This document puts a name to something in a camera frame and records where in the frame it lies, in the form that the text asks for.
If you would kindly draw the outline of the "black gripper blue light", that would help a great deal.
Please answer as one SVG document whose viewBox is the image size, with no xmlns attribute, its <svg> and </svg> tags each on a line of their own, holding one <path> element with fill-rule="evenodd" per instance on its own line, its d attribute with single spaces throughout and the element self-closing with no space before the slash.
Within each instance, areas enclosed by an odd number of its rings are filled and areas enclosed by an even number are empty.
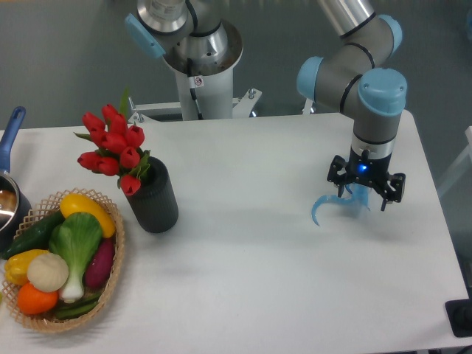
<svg viewBox="0 0 472 354">
<path fill-rule="evenodd" d="M 406 175 L 389 174 L 391 153 L 382 159 L 373 159 L 370 155 L 368 150 L 358 155 L 353 149 L 350 150 L 348 160 L 335 155 L 329 166 L 327 181 L 336 186 L 338 198 L 343 196 L 345 187 L 353 183 L 382 192 L 381 211 L 384 212 L 388 204 L 402 201 Z"/>
</svg>

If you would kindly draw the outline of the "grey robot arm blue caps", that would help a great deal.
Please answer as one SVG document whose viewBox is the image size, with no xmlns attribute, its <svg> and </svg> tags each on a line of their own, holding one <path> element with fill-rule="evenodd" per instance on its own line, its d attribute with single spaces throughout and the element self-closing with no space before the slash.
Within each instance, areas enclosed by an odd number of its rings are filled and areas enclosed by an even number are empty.
<svg viewBox="0 0 472 354">
<path fill-rule="evenodd" d="M 400 202 L 406 177 L 388 168 L 407 82 L 384 62 L 398 49 L 402 29 L 368 1 L 321 1 L 320 7 L 343 45 L 331 58 L 307 59 L 296 88 L 353 121 L 350 155 L 333 159 L 327 180 L 339 192 L 359 184 L 376 191 L 384 204 Z M 163 58 L 174 71 L 185 120 L 235 117 L 233 68 L 243 45 L 212 1 L 139 1 L 125 28 L 144 53 Z"/>
</svg>

